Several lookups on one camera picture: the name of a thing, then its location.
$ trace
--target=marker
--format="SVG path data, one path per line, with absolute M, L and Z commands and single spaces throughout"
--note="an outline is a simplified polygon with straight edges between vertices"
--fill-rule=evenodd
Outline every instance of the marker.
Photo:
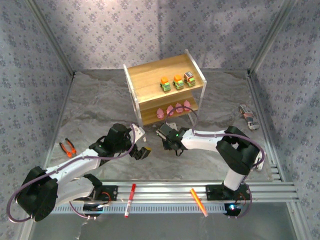
M 198 205 L 198 207 L 199 207 L 199 208 L 201 209 L 201 211 L 203 212 L 204 216 L 205 216 L 205 217 L 208 217 L 207 210 L 206 210 L 205 206 L 202 204 L 201 200 L 199 199 L 196 191 L 195 191 L 193 188 L 191 188 L 190 192 L 191 192 L 194 200 L 196 201 L 196 204 Z
M 136 190 L 136 184 L 133 183 L 132 188 L 131 188 L 131 192 L 130 192 L 130 196 L 129 196 L 129 200 L 128 200 L 128 204 L 126 205 L 126 208 L 125 208 L 125 213 L 124 213 L 125 218 L 129 217 L 129 212 L 130 212 L 132 200 L 134 199 L 135 190 Z

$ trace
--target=blue floral wall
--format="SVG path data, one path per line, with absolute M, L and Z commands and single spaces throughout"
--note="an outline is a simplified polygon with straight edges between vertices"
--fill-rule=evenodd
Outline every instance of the blue floral wall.
M 0 75 L 0 239 L 9 240 L 17 225 L 8 221 L 7 201 L 44 164 L 70 83 L 22 0 L 0 1 Z
M 188 49 L 203 68 L 247 69 L 282 0 L 35 0 L 74 70 Z
M 281 166 L 320 239 L 320 1 L 299 1 L 257 71 Z

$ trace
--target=pliers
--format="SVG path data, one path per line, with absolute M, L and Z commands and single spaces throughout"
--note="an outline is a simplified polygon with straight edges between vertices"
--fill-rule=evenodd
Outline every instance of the pliers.
M 73 143 L 68 138 L 66 138 L 65 141 L 69 144 L 71 151 L 68 151 L 62 142 L 59 142 L 59 145 L 60 145 L 62 151 L 64 151 L 66 153 L 66 155 L 69 158 L 71 158 L 73 156 L 73 154 L 77 153 L 77 150 L 76 150 L 75 146 L 73 145 Z

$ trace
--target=orange cap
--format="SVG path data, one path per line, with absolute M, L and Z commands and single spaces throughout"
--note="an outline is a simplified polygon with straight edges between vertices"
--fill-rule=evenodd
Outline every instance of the orange cap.
M 163 77 L 161 77 L 161 83 L 162 84 L 165 84 L 165 83 L 167 83 L 169 80 L 168 80 L 168 78 L 166 77 L 166 76 L 163 76 Z
M 181 76 L 179 74 L 177 75 L 174 75 L 173 79 L 176 81 L 176 82 L 179 82 L 180 80 L 182 80 Z

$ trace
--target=pink toy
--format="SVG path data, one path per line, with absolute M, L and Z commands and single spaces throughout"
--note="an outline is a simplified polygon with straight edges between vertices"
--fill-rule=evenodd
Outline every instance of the pink toy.
M 171 106 L 171 105 L 170 105 L 170 106 L 168 106 L 168 108 L 166 109 L 166 114 L 169 114 L 169 113 L 171 112 L 171 110 L 172 110 L 172 109 L 174 109 L 174 107 L 173 107 L 173 106 Z
M 188 107 L 188 108 L 191 107 L 190 102 L 189 102 L 188 100 L 185 100 L 185 101 L 184 101 L 183 106 Z
M 175 107 L 177 108 L 176 109 L 176 112 L 178 113 L 178 114 L 180 114 L 180 113 L 182 113 L 183 111 L 184 111 L 184 109 L 182 108 L 182 105 L 180 104 L 180 103 L 176 103 L 176 105 L 175 105 Z
M 165 116 L 164 111 L 163 111 L 161 108 L 159 108 L 159 109 L 156 111 L 156 117 L 157 117 L 158 119 L 163 119 L 164 116 Z

